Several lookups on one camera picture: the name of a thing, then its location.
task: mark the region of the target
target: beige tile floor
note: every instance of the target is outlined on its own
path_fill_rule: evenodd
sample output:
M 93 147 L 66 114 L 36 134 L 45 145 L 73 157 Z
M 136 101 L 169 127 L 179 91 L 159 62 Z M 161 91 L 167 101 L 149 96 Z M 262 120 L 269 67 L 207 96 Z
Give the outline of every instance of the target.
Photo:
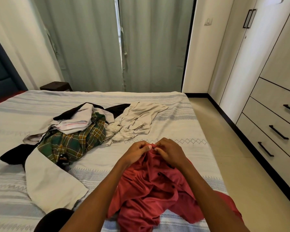
M 253 231 L 290 231 L 290 201 L 207 98 L 190 98 L 229 195 Z

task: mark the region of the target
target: dark upholstered headboard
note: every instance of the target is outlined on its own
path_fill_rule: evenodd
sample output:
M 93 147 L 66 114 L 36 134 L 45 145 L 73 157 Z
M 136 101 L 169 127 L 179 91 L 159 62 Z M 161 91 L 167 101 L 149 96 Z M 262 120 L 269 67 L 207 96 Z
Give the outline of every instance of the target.
M 0 99 L 28 90 L 0 44 Z

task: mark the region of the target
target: black pants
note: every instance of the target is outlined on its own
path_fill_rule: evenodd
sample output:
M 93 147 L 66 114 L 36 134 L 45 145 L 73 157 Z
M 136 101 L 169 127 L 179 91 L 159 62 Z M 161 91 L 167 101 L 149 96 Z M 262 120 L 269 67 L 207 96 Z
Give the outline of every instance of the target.
M 70 219 L 73 210 L 58 208 L 46 214 L 38 223 L 34 232 L 58 232 Z

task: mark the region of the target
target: hand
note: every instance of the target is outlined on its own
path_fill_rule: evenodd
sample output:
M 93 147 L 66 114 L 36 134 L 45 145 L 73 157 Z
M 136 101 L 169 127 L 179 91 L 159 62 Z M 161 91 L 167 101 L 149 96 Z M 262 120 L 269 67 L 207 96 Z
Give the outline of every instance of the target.
M 127 167 L 129 167 L 131 164 L 136 162 L 141 157 L 141 155 L 149 151 L 151 148 L 152 146 L 146 141 L 135 142 L 126 151 L 126 153 L 124 153 L 120 160 L 122 160 L 127 165 Z
M 156 143 L 157 146 L 155 151 L 157 151 L 166 162 L 175 168 L 181 168 L 189 164 L 188 159 L 185 156 L 180 145 L 171 139 L 162 138 Z

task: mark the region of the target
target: bedside table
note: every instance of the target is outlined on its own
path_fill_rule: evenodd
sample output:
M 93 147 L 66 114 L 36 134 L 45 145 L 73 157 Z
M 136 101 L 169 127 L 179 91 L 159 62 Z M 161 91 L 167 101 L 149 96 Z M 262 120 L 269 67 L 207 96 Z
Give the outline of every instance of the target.
M 48 90 L 48 91 L 73 91 L 70 84 L 68 82 L 59 82 L 54 81 L 47 85 L 43 85 L 40 87 L 40 90 Z

